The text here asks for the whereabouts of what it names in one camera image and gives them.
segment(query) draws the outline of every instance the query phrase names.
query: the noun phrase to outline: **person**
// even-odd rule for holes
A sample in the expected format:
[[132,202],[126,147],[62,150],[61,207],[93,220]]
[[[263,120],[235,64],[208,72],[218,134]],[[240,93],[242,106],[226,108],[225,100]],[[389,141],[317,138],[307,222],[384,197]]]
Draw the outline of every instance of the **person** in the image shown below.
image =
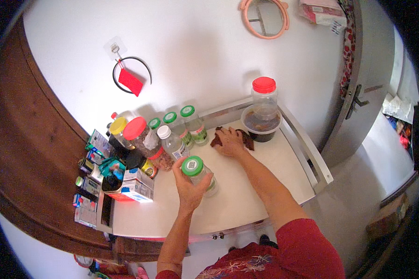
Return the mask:
[[[230,249],[197,278],[345,278],[339,255],[320,232],[315,221],[292,198],[289,190],[244,148],[242,134],[232,127],[216,132],[222,145],[216,150],[235,159],[267,209],[277,237],[278,249],[250,243]],[[162,246],[157,262],[157,279],[180,278],[188,244],[193,211],[199,206],[212,175],[194,186],[180,169],[184,158],[173,166],[180,199],[177,219]]]

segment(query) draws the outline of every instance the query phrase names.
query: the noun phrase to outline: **wooden cabinet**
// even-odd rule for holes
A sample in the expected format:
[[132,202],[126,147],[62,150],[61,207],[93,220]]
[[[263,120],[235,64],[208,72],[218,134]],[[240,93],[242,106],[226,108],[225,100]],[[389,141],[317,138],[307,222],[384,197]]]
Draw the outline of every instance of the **wooden cabinet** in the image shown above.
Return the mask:
[[[76,163],[88,137],[43,78],[20,19],[0,52],[0,213],[50,246],[113,259],[102,232],[74,222]],[[139,246],[140,253],[130,248]],[[137,260],[154,260],[159,253],[144,242],[119,251]]]

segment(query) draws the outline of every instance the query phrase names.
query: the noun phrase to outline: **white floor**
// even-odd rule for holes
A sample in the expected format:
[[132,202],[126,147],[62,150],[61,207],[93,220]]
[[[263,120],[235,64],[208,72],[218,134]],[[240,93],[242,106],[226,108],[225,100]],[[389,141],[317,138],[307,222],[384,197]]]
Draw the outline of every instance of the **white floor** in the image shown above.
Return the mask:
[[[352,273],[363,260],[366,249],[365,226],[378,210],[381,200],[401,186],[412,174],[413,164],[399,143],[399,137],[385,116],[379,115],[368,137],[357,152],[331,169],[334,182],[303,208],[317,222],[334,245],[345,266]],[[35,278],[88,279],[87,270],[79,267],[73,255],[52,248],[29,237],[0,215],[0,224],[18,258]],[[189,246],[191,256],[184,259],[183,278],[195,278],[206,266],[227,253],[231,246],[242,247],[257,241],[266,232],[244,233],[223,240]],[[153,279],[156,262],[140,263]]]

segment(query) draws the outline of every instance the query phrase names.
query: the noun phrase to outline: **embroidered red top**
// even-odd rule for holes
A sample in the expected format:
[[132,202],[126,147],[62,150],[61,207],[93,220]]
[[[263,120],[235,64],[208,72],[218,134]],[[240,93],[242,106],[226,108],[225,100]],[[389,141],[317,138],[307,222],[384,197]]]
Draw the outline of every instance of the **embroidered red top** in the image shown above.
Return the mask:
[[[235,249],[197,279],[219,278],[345,278],[341,259],[312,219],[297,219],[276,233],[279,249],[250,243]],[[162,271],[156,279],[178,279],[173,271]]]

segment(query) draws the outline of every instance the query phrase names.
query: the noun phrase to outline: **door handle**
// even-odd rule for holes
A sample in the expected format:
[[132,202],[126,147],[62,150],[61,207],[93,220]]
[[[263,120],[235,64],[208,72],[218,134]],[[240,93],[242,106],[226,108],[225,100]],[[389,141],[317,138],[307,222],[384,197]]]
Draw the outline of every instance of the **door handle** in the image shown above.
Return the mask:
[[361,107],[366,106],[367,104],[369,104],[369,101],[363,101],[363,102],[361,102],[357,97],[354,97],[354,102],[356,104],[358,104],[359,106],[361,106]]
[[349,107],[348,114],[346,115],[346,120],[350,119],[352,116],[352,112],[356,111],[355,104],[358,104],[360,107],[363,107],[369,104],[369,101],[362,102],[358,99],[358,95],[360,94],[361,90],[362,90],[362,85],[361,84],[357,85],[354,92],[354,98],[352,99],[351,106]]

